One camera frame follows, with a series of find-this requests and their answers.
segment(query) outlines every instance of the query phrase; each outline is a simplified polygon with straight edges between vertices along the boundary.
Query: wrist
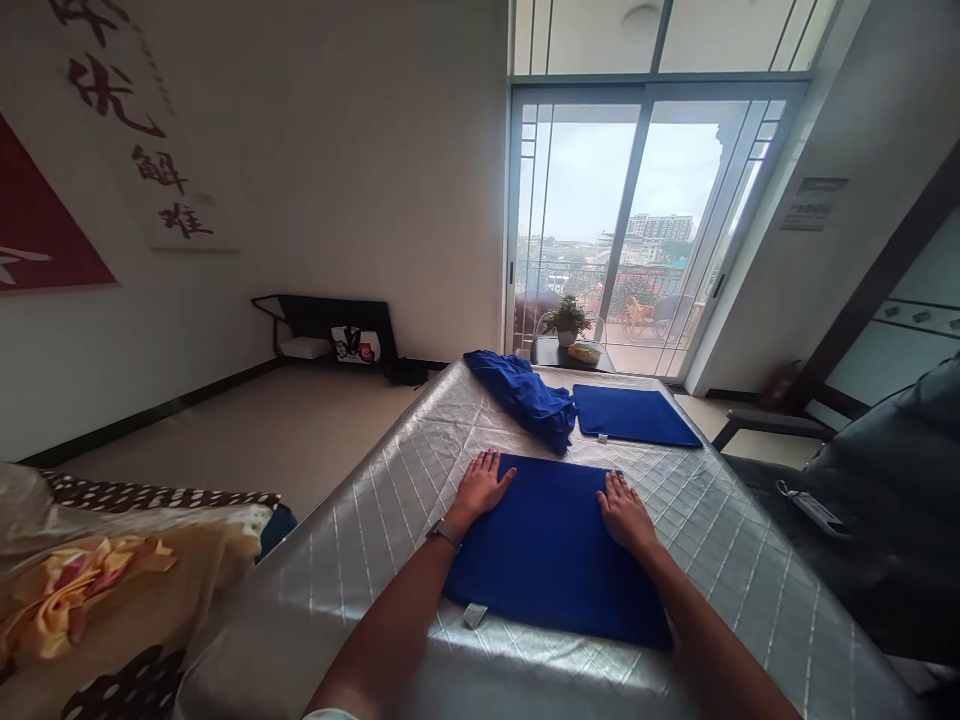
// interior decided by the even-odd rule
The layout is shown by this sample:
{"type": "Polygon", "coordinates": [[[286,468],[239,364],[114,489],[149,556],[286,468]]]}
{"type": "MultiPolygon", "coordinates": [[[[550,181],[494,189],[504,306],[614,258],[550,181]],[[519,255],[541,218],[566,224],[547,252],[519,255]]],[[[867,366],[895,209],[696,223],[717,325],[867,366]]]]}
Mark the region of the wrist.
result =
{"type": "Polygon", "coordinates": [[[455,500],[453,505],[443,516],[444,522],[450,523],[461,533],[466,533],[470,526],[480,517],[480,513],[465,502],[455,500]]]}
{"type": "Polygon", "coordinates": [[[663,562],[673,562],[670,553],[656,539],[634,540],[630,544],[630,553],[645,568],[651,565],[660,565],[663,562]]]}

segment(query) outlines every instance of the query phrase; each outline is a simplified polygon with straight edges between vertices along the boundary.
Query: black leather chair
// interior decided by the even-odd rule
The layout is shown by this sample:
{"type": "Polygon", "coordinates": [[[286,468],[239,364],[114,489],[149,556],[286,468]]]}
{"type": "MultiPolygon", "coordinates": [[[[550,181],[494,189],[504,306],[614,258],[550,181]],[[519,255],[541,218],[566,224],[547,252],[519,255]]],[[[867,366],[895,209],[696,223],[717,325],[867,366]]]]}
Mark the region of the black leather chair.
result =
{"type": "Polygon", "coordinates": [[[731,410],[741,429],[823,439],[806,468],[724,455],[823,582],[885,653],[960,665],[960,354],[836,435],[731,410]],[[852,531],[835,539],[777,487],[808,492],[852,531]]]}

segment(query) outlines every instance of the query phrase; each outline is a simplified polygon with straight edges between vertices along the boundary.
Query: small table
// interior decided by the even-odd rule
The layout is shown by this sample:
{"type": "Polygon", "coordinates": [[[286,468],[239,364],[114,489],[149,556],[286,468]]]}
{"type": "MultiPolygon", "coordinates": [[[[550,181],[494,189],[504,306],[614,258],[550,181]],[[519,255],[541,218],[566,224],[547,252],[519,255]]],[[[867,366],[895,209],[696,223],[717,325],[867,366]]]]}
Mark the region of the small table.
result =
{"type": "Polygon", "coordinates": [[[556,336],[540,335],[533,341],[530,348],[530,362],[534,365],[547,367],[562,367],[568,370],[589,370],[591,372],[616,372],[606,349],[598,344],[591,343],[600,351],[600,361],[596,365],[589,365],[567,355],[567,349],[560,347],[560,340],[556,336]]]}

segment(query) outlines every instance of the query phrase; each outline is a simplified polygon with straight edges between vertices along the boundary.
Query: door handle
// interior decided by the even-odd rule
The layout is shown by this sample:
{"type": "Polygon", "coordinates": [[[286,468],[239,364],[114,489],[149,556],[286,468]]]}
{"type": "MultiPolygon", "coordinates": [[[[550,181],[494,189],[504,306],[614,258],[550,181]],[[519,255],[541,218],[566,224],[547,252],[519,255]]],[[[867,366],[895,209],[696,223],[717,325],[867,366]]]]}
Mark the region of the door handle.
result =
{"type": "Polygon", "coordinates": [[[713,295],[711,296],[714,300],[717,299],[717,295],[720,294],[720,288],[723,287],[723,281],[727,279],[727,274],[724,273],[717,279],[717,287],[713,290],[713,295]]]}

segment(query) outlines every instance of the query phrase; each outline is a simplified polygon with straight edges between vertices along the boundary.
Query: silver table cover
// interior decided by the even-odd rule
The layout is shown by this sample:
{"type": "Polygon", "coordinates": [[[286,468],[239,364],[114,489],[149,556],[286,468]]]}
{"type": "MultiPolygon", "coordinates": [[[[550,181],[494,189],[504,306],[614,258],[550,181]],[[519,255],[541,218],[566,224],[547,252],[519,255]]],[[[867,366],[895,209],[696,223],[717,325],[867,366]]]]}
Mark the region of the silver table cover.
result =
{"type": "MultiPolygon", "coordinates": [[[[553,387],[658,389],[686,417],[656,380],[538,371],[553,387]]],[[[470,458],[496,446],[555,459],[500,410],[462,360],[431,384],[248,577],[187,673],[180,717],[299,718],[350,630],[449,508],[470,458]]],[[[564,460],[623,470],[670,553],[805,717],[920,716],[882,654],[700,437],[704,448],[689,450],[601,444],[575,429],[564,460]]],[[[461,615],[461,607],[441,601],[397,716],[698,716],[669,658],[653,650],[490,613],[474,631],[461,615]]]]}

